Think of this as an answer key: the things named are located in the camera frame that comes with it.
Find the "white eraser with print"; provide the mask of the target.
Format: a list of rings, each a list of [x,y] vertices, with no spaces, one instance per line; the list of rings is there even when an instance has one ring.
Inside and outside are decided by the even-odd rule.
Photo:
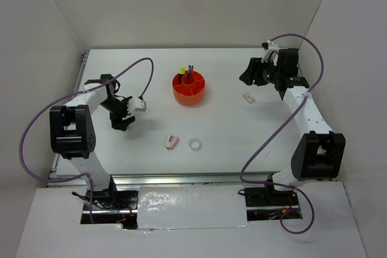
[[[249,92],[243,93],[242,96],[244,97],[244,99],[248,104],[252,104],[255,102],[255,98]]]

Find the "pink correction tape dispenser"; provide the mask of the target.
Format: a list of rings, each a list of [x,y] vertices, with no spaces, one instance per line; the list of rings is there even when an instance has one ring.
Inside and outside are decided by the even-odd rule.
[[[180,139],[176,135],[170,134],[168,135],[164,146],[167,150],[173,150],[179,140]]]

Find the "red pen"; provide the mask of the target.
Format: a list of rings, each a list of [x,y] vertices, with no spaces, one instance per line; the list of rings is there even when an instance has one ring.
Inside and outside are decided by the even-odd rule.
[[[194,66],[193,65],[189,65],[188,74],[187,74],[187,83],[188,84],[190,84],[193,71],[194,71]]]

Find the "blue pen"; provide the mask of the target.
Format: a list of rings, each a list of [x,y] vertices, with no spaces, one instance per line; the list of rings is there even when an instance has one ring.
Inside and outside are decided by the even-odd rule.
[[[189,65],[188,71],[187,71],[187,84],[188,84],[188,85],[189,85],[189,83],[190,83],[190,76],[191,76],[191,74],[192,74],[192,66]]]

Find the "yellow highlighter marker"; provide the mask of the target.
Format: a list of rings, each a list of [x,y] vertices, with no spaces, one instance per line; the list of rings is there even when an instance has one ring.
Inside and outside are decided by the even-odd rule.
[[[178,72],[178,84],[182,84],[182,78],[183,76],[185,75],[185,72],[186,72],[186,69],[184,66],[181,66],[179,68],[179,72]]]

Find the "clear tape roll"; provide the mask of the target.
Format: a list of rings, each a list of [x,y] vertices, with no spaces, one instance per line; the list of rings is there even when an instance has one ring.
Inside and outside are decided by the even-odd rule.
[[[198,138],[191,138],[189,140],[189,148],[194,152],[199,151],[202,148],[202,142]]]

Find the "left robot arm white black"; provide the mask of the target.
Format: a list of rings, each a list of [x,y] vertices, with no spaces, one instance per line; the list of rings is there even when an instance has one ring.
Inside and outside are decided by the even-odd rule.
[[[126,131],[135,122],[135,113],[146,110],[140,97],[119,99],[118,81],[110,74],[85,82],[84,91],[63,106],[50,109],[51,148],[68,160],[82,175],[88,186],[87,194],[106,209],[119,203],[119,193],[113,177],[102,167],[95,153],[96,133],[92,113],[99,107],[109,112],[111,127]]]

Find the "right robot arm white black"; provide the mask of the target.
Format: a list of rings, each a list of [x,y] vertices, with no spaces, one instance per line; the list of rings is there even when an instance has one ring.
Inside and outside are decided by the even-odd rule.
[[[290,191],[306,182],[325,181],[338,176],[346,139],[335,133],[320,114],[305,77],[298,75],[298,50],[270,50],[264,57],[252,57],[240,75],[246,85],[272,84],[290,108],[301,140],[288,168],[268,177],[261,197],[279,204]]]

